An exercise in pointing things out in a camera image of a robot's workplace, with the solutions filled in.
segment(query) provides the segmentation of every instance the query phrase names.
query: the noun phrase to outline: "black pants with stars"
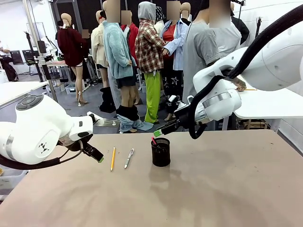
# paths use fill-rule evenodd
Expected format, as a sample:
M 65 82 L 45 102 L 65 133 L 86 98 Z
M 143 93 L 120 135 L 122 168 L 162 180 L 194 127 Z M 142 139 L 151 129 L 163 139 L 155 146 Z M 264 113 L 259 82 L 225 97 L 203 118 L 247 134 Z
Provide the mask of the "black pants with stars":
M 183 88 L 182 88 L 182 74 L 183 71 L 173 70 L 174 59 L 164 59 L 164 69 L 162 70 L 162 80 L 166 99 L 167 112 L 173 114 L 178 108 L 177 103 L 171 103 L 169 98 L 175 95 L 182 100 Z

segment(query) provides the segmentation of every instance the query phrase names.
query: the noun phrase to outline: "silver pen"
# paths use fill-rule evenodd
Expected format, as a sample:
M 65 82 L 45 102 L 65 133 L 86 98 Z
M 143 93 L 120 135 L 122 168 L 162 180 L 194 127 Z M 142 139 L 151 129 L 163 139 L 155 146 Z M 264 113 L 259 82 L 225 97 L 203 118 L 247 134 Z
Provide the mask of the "silver pen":
M 131 160 L 131 157 L 133 156 L 133 154 L 134 154 L 134 149 L 131 149 L 131 152 L 128 155 L 128 159 L 126 160 L 126 163 L 124 165 L 124 169 L 126 169 L 128 167 L 129 161 Z

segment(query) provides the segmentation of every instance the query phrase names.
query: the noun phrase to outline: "plaid shirt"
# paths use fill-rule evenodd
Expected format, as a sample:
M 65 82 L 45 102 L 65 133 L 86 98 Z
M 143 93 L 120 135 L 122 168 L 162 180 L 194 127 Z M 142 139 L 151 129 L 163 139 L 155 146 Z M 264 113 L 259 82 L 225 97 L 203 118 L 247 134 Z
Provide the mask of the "plaid shirt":
M 138 67 L 143 73 L 163 69 L 162 49 L 165 42 L 153 26 L 152 20 L 141 19 L 139 33 L 135 41 Z

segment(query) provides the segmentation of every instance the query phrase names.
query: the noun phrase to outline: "teal fuzzy jacket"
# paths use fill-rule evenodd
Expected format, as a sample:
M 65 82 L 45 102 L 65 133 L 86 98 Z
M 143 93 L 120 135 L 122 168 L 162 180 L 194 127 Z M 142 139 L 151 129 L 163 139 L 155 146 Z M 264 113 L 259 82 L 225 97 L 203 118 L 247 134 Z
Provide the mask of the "teal fuzzy jacket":
M 103 21 L 103 43 L 110 72 L 115 79 L 133 76 L 133 67 L 128 65 L 131 59 L 126 36 L 118 23 Z

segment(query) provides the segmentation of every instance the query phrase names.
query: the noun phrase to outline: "gray pants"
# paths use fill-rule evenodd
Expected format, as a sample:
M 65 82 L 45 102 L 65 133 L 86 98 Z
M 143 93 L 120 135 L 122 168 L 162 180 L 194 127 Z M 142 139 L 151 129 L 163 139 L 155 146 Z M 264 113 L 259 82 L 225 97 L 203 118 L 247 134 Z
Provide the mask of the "gray pants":
M 107 68 L 107 76 L 108 76 L 110 90 L 112 92 L 112 96 L 114 99 L 115 107 L 116 109 L 118 109 L 122 102 L 121 91 L 118 88 L 117 80 L 113 78 L 109 67 Z

